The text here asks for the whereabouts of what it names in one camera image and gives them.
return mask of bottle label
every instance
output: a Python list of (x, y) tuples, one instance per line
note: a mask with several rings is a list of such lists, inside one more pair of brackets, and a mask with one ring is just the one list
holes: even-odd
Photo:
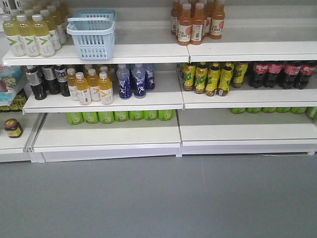
[(113, 103), (113, 90), (100, 90), (101, 102), (105, 105)]
[(288, 75), (296, 76), (300, 70), (301, 70), (300, 66), (287, 64), (284, 69), (284, 72)]
[(100, 101), (100, 89), (99, 86), (96, 87), (90, 87), (90, 95), (91, 95), (91, 100), (97, 102)]
[(91, 96), (89, 89), (85, 90), (77, 90), (77, 96), (80, 104), (82, 105), (88, 105), (91, 104)]
[(192, 33), (192, 26), (178, 26), (178, 41), (189, 42)]
[(68, 86), (70, 97), (74, 101), (78, 101), (78, 95), (76, 91), (76, 86)]
[(224, 20), (212, 19), (210, 34), (213, 36), (221, 36), (223, 25), (224, 25)]
[(59, 38), (58, 38), (58, 34), (56, 30), (52, 30), (50, 31), (50, 38), (54, 47), (54, 50), (59, 50), (61, 48), (60, 42), (59, 42)]
[(25, 55), (22, 42), (19, 35), (16, 36), (7, 36), (6, 37), (10, 42), (10, 48), (14, 56), (23, 56)]
[(21, 36), (21, 40), (24, 45), (25, 53), (29, 57), (35, 57), (40, 54), (38, 45), (35, 40), (35, 36)]
[(195, 25), (195, 24), (192, 25), (192, 34), (191, 34), (192, 41), (202, 40), (203, 28), (204, 28), (204, 25)]

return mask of plastic bottle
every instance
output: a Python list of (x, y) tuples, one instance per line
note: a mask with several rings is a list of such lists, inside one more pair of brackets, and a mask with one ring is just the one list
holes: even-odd
[(106, 72), (101, 72), (99, 78), (101, 102), (105, 105), (113, 103), (113, 89), (108, 74)]
[(43, 16), (43, 20), (48, 25), (48, 28), (50, 31), (50, 38), (51, 38), (54, 50), (58, 51), (61, 48), (61, 44), (58, 38), (55, 21), (53, 17), (50, 15), (50, 11), (48, 11), (47, 9), (41, 10), (40, 13)]
[(212, 39), (221, 39), (222, 29), (224, 26), (224, 2), (225, 0), (217, 0), (215, 10), (212, 14), (210, 37)]
[(87, 79), (82, 72), (75, 74), (76, 76), (76, 91), (78, 100), (81, 105), (91, 104), (91, 96)]
[(25, 76), (31, 85), (32, 92), (36, 100), (43, 100), (46, 98), (47, 94), (43, 90), (43, 82), (41, 76), (39, 75), (38, 69), (34, 65), (26, 66)]
[(202, 2), (198, 2), (196, 3), (195, 15), (192, 18), (192, 32), (190, 44), (200, 45), (202, 43), (204, 24), (204, 4)]
[(145, 69), (145, 89), (147, 91), (151, 91), (155, 88), (155, 83), (154, 83), (155, 65), (153, 63), (145, 63), (143, 64), (143, 68)]
[(44, 65), (42, 67), (44, 78), (48, 83), (48, 88), (51, 94), (60, 93), (60, 87), (58, 80), (55, 75), (55, 70), (53, 65)]
[(70, 92), (68, 89), (68, 85), (67, 85), (67, 68), (66, 66), (62, 65), (62, 64), (57, 64), (55, 67), (55, 74), (60, 86), (60, 91), (61, 94), (64, 97), (69, 97), (70, 96)]
[(145, 69), (142, 67), (141, 63), (136, 63), (135, 68), (132, 71), (133, 78), (137, 85), (136, 90), (134, 90), (134, 96), (136, 98), (144, 98), (146, 95), (145, 91)]
[(20, 40), (19, 29), (17, 26), (17, 22), (12, 20), (12, 16), (8, 14), (4, 14), (2, 16), (3, 20), (3, 30), (5, 32), (6, 38), (9, 41), (10, 49), (14, 56), (23, 56), (25, 55), (25, 51), (23, 49), (22, 42)]
[(126, 68), (125, 64), (118, 64), (117, 77), (119, 80), (119, 97), (122, 99), (128, 99), (132, 95), (130, 86), (130, 72)]
[(40, 14), (33, 15), (32, 19), (35, 39), (38, 43), (41, 55), (44, 57), (53, 56), (55, 54), (55, 49), (51, 42), (48, 25), (43, 21), (43, 17)]
[(18, 29), (26, 55), (28, 57), (40, 55), (32, 23), (27, 20), (26, 15), (17, 15), (17, 19), (19, 21)]
[(99, 77), (96, 74), (96, 70), (91, 68), (88, 70), (87, 77), (91, 100), (97, 102), (100, 101), (100, 89), (99, 89)]
[(184, 3), (182, 15), (179, 18), (178, 44), (181, 46), (187, 46), (190, 43), (192, 33), (192, 18), (190, 16), (190, 8), (190, 3)]
[(47, 9), (50, 11), (51, 16), (53, 17), (54, 21), (55, 21), (55, 25), (57, 27), (57, 34), (58, 34), (58, 38), (59, 41), (62, 45), (64, 45), (67, 41), (66, 38), (66, 34), (64, 31), (64, 28), (62, 26), (62, 19), (60, 17), (60, 15), (58, 14), (58, 12), (56, 11), (56, 7), (53, 5), (48, 5)]

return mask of orange juice bottle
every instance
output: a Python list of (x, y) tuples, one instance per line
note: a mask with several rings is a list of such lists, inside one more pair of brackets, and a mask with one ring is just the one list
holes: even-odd
[(200, 45), (203, 39), (204, 30), (204, 4), (202, 2), (196, 3), (195, 15), (192, 18), (192, 33), (190, 38), (190, 44)]
[(87, 79), (84, 77), (84, 73), (78, 72), (76, 76), (76, 91), (78, 100), (81, 105), (91, 104), (91, 96), (89, 91), (89, 85)]
[(216, 8), (212, 14), (210, 37), (212, 39), (221, 39), (222, 29), (224, 25), (224, 2), (225, 0), (217, 0)]
[(190, 17), (190, 3), (183, 4), (182, 15), (179, 18), (178, 26), (178, 44), (181, 46), (187, 46), (190, 42), (190, 36), (192, 32), (192, 18)]

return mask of white shelf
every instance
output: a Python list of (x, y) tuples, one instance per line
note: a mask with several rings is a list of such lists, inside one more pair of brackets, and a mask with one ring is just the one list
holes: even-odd
[(182, 91), (185, 109), (239, 107), (313, 107), (317, 106), (317, 77), (313, 75), (307, 88), (254, 88), (246, 80), (241, 88), (230, 87), (227, 96), (196, 94)]
[(182, 154), (314, 152), (317, 128), (306, 115), (235, 115), (230, 109), (178, 111)]
[(44, 161), (177, 155), (177, 119), (69, 125), (65, 114), (50, 113), (34, 144)]
[(183, 98), (177, 80), (177, 73), (173, 71), (155, 72), (155, 89), (147, 92), (145, 98), (137, 99), (134, 95), (123, 100), (119, 97), (118, 89), (114, 89), (114, 100), (110, 105), (92, 102), (83, 106), (70, 97), (61, 94), (48, 95), (44, 100), (36, 100), (31, 95), (23, 108), (25, 113), (59, 113), (59, 112), (100, 112), (100, 111), (135, 111), (183, 109)]

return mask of green drink can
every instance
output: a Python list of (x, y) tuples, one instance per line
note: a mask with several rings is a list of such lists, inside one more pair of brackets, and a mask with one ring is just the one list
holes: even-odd
[(129, 117), (131, 120), (143, 119), (143, 111), (129, 111)]
[(98, 112), (99, 121), (104, 124), (114, 122), (113, 112)]
[(117, 112), (114, 112), (114, 120), (115, 121), (126, 121), (126, 120), (129, 120), (129, 112), (128, 111), (117, 111)]
[(159, 110), (158, 111), (158, 119), (160, 120), (171, 120), (173, 118), (173, 109), (169, 110)]
[(66, 113), (66, 118), (70, 125), (78, 125), (84, 121), (82, 113)]
[(143, 111), (145, 120), (156, 120), (159, 117), (159, 112), (157, 110)]
[(96, 124), (98, 122), (98, 115), (96, 112), (83, 113), (83, 118), (86, 123)]

